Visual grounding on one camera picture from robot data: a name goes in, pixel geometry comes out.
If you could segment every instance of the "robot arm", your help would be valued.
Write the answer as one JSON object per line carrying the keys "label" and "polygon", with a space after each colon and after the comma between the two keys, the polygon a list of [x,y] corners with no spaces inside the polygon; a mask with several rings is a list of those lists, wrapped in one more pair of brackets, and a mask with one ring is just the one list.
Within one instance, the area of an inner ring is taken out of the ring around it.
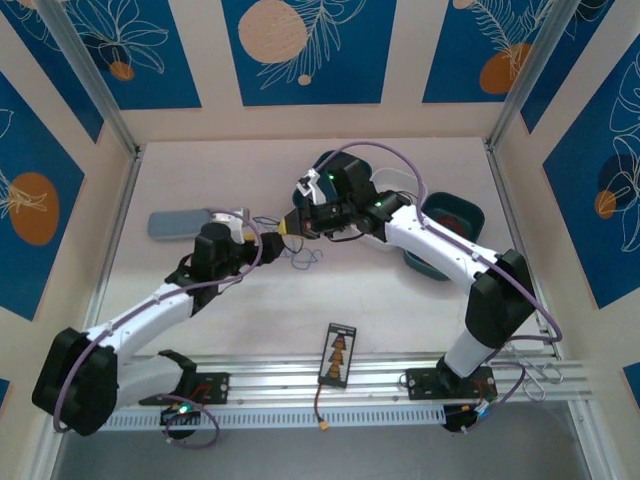
{"label": "robot arm", "polygon": [[[72,328],[60,332],[53,341],[36,383],[33,403],[53,415],[62,384],[73,364],[105,331],[110,335],[89,354],[67,392],[61,412],[61,420],[67,426],[80,435],[90,435],[114,411],[145,398],[159,393],[189,397],[197,388],[197,380],[196,365],[188,358],[165,350],[143,362],[130,364],[129,361],[141,347],[197,314],[219,295],[217,285],[188,291],[183,291],[184,287],[238,275],[240,268],[255,261],[258,248],[254,242],[239,244],[234,241],[236,237],[223,223],[206,224],[196,238],[193,254],[184,257],[178,268],[150,297],[86,332]],[[263,250],[258,265],[271,263],[284,249],[282,237],[277,233],[264,233],[261,240]],[[155,305],[114,329],[118,320],[149,301]]]}
{"label": "robot arm", "polygon": [[[469,296],[466,329],[440,359],[437,373],[441,386],[455,398],[487,357],[502,348],[534,312],[520,292],[477,259],[493,261],[533,294],[524,257],[514,250],[499,254],[470,243],[432,220],[422,223],[406,197],[394,191],[378,192],[362,160],[352,155],[339,153],[327,172],[337,199],[316,204],[313,199],[320,195],[313,189],[318,188],[318,174],[311,176],[314,182],[300,179],[303,203],[285,217],[280,231],[315,239],[355,226],[362,234],[417,255],[453,280]],[[452,238],[472,253],[447,240]]]}

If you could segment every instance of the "blue cable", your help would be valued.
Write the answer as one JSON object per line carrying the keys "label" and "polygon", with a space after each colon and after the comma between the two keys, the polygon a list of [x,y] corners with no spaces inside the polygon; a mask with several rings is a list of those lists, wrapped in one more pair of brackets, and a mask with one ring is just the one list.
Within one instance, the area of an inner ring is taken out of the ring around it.
{"label": "blue cable", "polygon": [[[253,217],[253,221],[266,232],[276,232],[280,225],[280,219],[272,215]],[[311,250],[305,247],[303,238],[291,237],[291,246],[285,241],[285,250],[281,256],[289,258],[291,266],[296,270],[309,270],[312,264],[318,263],[324,257],[324,254],[320,249]]]}

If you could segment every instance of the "orange circle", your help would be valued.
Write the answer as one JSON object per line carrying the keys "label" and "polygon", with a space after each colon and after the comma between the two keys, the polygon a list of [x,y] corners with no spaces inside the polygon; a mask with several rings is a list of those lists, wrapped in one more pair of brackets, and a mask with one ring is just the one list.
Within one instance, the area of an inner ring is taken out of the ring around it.
{"label": "orange circle", "polygon": [[132,80],[133,76],[135,75],[135,72],[130,65],[119,61],[115,61],[111,65],[109,65],[109,71],[111,72],[111,75],[123,82]]}
{"label": "orange circle", "polygon": [[616,213],[616,196],[609,190],[603,190],[596,196],[596,213],[604,218],[611,218]]}
{"label": "orange circle", "polygon": [[307,27],[300,14],[282,0],[254,3],[238,24],[240,43],[261,63],[291,60],[307,45]]}
{"label": "orange circle", "polygon": [[[44,198],[34,200],[42,195],[45,195]],[[44,175],[23,173],[12,182],[9,196],[18,201],[9,211],[11,225],[18,236],[35,246],[49,243],[56,233],[60,218],[56,187]],[[39,207],[34,208],[21,202],[29,199]]]}
{"label": "orange circle", "polygon": [[491,57],[480,74],[482,90],[493,95],[508,93],[529,55],[529,50],[530,44],[519,43]]}

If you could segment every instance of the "teal bowl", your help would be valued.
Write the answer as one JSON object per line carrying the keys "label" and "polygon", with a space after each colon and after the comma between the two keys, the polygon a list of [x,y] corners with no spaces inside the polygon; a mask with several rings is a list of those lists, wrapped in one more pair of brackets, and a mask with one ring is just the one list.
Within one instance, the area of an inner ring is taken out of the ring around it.
{"label": "teal bowl", "polygon": [[[446,192],[435,192],[427,197],[422,212],[448,230],[475,243],[484,227],[484,212],[476,204]],[[404,251],[404,261],[417,272],[434,280],[447,281],[440,270],[432,267],[420,257]]]}

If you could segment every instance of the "metal frame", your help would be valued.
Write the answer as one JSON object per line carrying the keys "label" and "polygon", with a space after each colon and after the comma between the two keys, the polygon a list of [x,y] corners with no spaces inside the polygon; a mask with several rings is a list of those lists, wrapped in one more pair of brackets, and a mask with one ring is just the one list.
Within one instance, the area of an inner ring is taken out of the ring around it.
{"label": "metal frame", "polygon": [[520,113],[581,1],[562,0],[554,3],[551,13],[540,28],[533,48],[507,94],[496,124],[487,137],[487,145],[490,148],[498,146],[511,123]]}
{"label": "metal frame", "polygon": [[60,51],[89,94],[98,112],[111,126],[119,143],[129,153],[137,153],[138,145],[120,114],[118,104],[64,8],[56,0],[34,0],[34,2],[40,18],[51,32],[51,36],[60,47]]}
{"label": "metal frame", "polygon": [[[111,125],[123,147],[133,154],[129,177],[121,196],[102,271],[85,317],[84,328],[89,328],[96,324],[99,316],[126,213],[141,166],[142,156],[139,155],[139,148],[124,122],[113,96],[95,64],[91,61],[86,48],[60,4],[56,0],[35,1],[45,25],[51,31],[53,38],[60,46],[105,121]],[[526,254],[527,251],[526,244],[518,227],[518,215],[512,207],[511,196],[501,172],[500,159],[497,157],[496,148],[512,121],[517,117],[579,3],[580,0],[568,0],[566,2],[557,2],[557,5],[555,5],[538,35],[536,48],[532,50],[521,70],[521,74],[516,79],[514,87],[507,96],[504,108],[486,143],[487,158],[494,175],[511,236],[516,247],[523,254]],[[538,298],[546,305],[541,285],[535,278],[534,288]],[[409,424],[429,423],[433,420],[432,418],[425,420],[421,417],[415,417],[415,412],[430,411],[437,417],[437,409],[441,408],[441,406],[432,405],[428,402],[409,403],[406,391],[399,383],[399,377],[406,368],[434,366],[440,356],[441,354],[435,353],[401,356],[384,354],[355,356],[352,363],[349,389],[346,391],[327,390],[321,398],[322,408],[335,415],[363,412],[371,408],[375,408],[378,412],[409,412],[407,415],[410,418],[403,421],[413,422]],[[565,374],[566,379],[560,385],[545,384],[548,399],[546,401],[566,401],[568,403],[593,478],[624,478],[620,473],[621,464],[615,448],[612,446],[608,433],[603,428],[604,423],[599,413],[599,407],[591,400],[592,393],[585,369],[580,362],[558,360],[562,357],[563,350],[561,346],[548,347],[539,354],[530,356],[532,360],[540,363],[543,361],[555,362]],[[252,356],[243,358],[209,356],[194,358],[194,360],[201,366],[203,371],[227,371],[234,374],[230,381],[231,389],[229,391],[228,405],[224,408],[215,409],[216,413],[225,415],[225,418],[228,418],[231,423],[238,418],[246,419],[247,416],[262,415],[263,413],[274,414],[282,412],[283,418],[289,418],[284,417],[284,413],[290,415],[296,412],[306,412],[315,394],[317,386],[316,374],[320,357],[311,355],[287,357]],[[513,384],[519,374],[520,370],[517,368],[496,369],[495,377],[499,391],[505,391],[505,389],[510,388],[510,385]],[[529,399],[522,391],[518,391],[511,401],[522,402],[529,401]],[[115,415],[105,427],[105,430],[156,429],[157,427],[153,426],[153,422],[150,424],[149,420],[141,421],[140,425],[135,425],[135,419],[140,419],[144,416],[147,419],[151,418],[151,416],[156,415],[157,411],[157,409],[145,407],[127,409]],[[242,425],[239,422],[237,427],[256,428],[255,421],[242,423]],[[275,423],[269,423],[269,426],[276,425],[287,426],[287,421],[278,420]],[[50,419],[45,418],[32,461],[23,472],[22,478],[24,480],[50,478],[59,453],[61,440],[62,435],[54,433]]]}

